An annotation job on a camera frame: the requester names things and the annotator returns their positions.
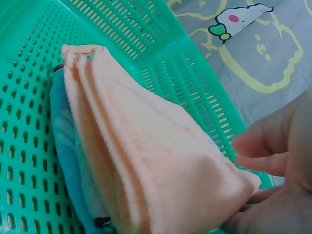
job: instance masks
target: towel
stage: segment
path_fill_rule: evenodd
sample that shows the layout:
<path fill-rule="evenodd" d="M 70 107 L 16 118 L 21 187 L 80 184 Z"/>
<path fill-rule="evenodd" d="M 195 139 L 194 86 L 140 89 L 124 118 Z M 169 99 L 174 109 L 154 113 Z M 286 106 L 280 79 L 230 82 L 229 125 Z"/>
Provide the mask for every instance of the towel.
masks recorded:
<path fill-rule="evenodd" d="M 50 94 L 52 130 L 68 194 L 86 233 L 103 234 L 114 227 L 91 175 L 65 90 L 62 66 L 54 70 Z"/>
<path fill-rule="evenodd" d="M 92 175 L 121 234 L 217 228 L 259 188 L 180 106 L 96 48 L 64 54 L 66 92 Z"/>

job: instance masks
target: blue fabric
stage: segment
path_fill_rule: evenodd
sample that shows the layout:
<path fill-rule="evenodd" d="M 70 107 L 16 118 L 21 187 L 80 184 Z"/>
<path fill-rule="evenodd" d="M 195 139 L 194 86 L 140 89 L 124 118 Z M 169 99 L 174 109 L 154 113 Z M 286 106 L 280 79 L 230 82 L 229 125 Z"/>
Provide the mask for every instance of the blue fabric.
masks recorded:
<path fill-rule="evenodd" d="M 112 229 L 106 225 L 104 229 L 99 229 L 94 226 L 95 217 L 92 217 L 91 213 L 100 215 L 106 213 L 106 211 L 104 205 L 101 204 L 99 191 L 93 181 L 90 168 L 87 165 L 81 142 L 77 133 L 75 133 L 75 123 L 65 90 L 63 69 L 57 70 L 53 75 L 50 102 L 52 131 L 58 159 L 63 170 L 68 194 L 77 216 L 82 222 L 87 234 L 111 233 Z M 82 181 L 84 185 L 88 185 L 87 183 L 89 183 L 89 187 L 84 188 L 84 190 L 92 191 L 92 193 L 90 193 L 92 199 L 88 199 L 86 194 L 84 194 Z M 90 212 L 92 206 L 96 207 L 96 210 Z"/>

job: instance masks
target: bedsheet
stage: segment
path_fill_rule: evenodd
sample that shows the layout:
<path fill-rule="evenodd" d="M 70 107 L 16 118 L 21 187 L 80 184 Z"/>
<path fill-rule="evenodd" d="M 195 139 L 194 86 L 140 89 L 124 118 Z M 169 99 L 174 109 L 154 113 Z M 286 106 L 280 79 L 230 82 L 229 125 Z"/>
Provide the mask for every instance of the bedsheet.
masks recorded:
<path fill-rule="evenodd" d="M 312 0 L 166 2 L 246 126 L 311 88 Z"/>

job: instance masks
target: plastic basket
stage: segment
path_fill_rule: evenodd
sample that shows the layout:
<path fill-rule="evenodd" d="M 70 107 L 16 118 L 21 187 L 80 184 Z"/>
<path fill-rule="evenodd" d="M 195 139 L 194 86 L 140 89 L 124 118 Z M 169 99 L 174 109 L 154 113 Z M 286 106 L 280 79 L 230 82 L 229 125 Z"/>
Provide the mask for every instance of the plastic basket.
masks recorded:
<path fill-rule="evenodd" d="M 64 43 L 108 46 L 142 86 L 182 105 L 234 158 L 230 140 L 244 124 L 164 1 L 3 0 L 0 25 L 1 234 L 84 233 L 50 123 L 52 70 Z"/>

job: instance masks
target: green bow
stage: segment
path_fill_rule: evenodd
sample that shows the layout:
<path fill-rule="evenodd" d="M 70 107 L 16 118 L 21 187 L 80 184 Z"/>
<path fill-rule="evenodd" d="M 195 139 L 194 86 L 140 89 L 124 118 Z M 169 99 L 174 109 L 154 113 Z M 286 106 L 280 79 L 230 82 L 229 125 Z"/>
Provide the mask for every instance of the green bow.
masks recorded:
<path fill-rule="evenodd" d="M 216 35 L 216 36 L 221 36 L 222 34 L 227 33 L 226 28 L 225 28 L 224 24 L 222 24 L 222 23 L 214 25 L 214 26 L 210 26 L 208 28 L 208 31 L 211 34 Z"/>

